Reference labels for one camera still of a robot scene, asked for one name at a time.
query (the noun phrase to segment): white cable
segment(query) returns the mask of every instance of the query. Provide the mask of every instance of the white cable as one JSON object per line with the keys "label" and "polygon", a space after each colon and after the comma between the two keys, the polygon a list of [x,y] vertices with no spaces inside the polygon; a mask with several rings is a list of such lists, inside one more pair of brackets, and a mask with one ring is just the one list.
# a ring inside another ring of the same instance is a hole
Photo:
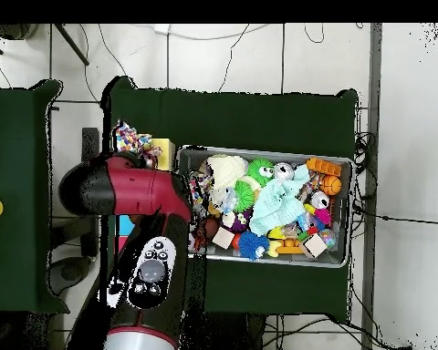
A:
{"label": "white cable", "polygon": [[[252,28],[252,29],[247,29],[245,31],[245,34],[248,34],[250,32],[256,31],[257,29],[263,28],[264,26],[269,26],[269,24],[264,24],[264,25],[261,25],[261,26],[257,26],[257,27]],[[242,34],[243,34],[243,32],[239,32],[237,34],[232,34],[232,35],[226,35],[226,36],[197,37],[197,36],[187,36],[187,35],[183,35],[183,34],[178,34],[176,32],[169,32],[169,35],[171,35],[171,36],[181,37],[183,39],[189,39],[189,40],[218,40],[218,39],[226,39],[228,37],[240,36]]]}

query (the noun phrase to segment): red toy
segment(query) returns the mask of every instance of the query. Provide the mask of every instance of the red toy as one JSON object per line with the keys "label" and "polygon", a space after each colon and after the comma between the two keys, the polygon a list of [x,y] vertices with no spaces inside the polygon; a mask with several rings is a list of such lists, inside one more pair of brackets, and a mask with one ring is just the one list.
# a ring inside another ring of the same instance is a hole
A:
{"label": "red toy", "polygon": [[234,247],[234,250],[238,250],[238,241],[240,240],[241,235],[241,233],[236,233],[232,239],[232,247]]}

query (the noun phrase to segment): purple toy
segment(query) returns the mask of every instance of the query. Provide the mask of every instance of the purple toy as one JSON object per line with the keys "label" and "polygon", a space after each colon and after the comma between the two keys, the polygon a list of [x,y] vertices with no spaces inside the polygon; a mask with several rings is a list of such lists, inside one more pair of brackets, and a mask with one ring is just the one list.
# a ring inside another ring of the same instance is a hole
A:
{"label": "purple toy", "polygon": [[233,233],[245,232],[248,229],[248,223],[250,222],[250,219],[252,217],[253,208],[250,208],[246,211],[239,212],[239,213],[233,212],[233,214],[235,216],[235,219],[234,219],[234,223],[232,224],[232,226],[228,227],[224,223],[222,223],[222,226],[224,228],[226,228],[228,231],[233,232]]}

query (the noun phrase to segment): light blue cloth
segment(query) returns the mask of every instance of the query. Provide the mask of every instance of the light blue cloth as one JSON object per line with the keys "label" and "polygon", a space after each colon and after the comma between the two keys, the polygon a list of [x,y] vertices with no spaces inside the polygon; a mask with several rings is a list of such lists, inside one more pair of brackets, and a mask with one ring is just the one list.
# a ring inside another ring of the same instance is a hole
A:
{"label": "light blue cloth", "polygon": [[286,225],[305,212],[296,195],[309,182],[307,165],[296,168],[293,180],[273,179],[261,190],[253,209],[250,230],[258,236]]}

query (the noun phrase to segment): green ball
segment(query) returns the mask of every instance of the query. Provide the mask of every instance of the green ball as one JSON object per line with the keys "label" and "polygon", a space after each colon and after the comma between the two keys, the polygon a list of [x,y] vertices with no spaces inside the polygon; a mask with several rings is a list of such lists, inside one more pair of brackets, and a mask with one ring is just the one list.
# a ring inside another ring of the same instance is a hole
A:
{"label": "green ball", "polygon": [[235,212],[243,212],[255,204],[255,194],[249,184],[243,181],[235,183],[235,194],[238,198],[238,203],[234,207]]}

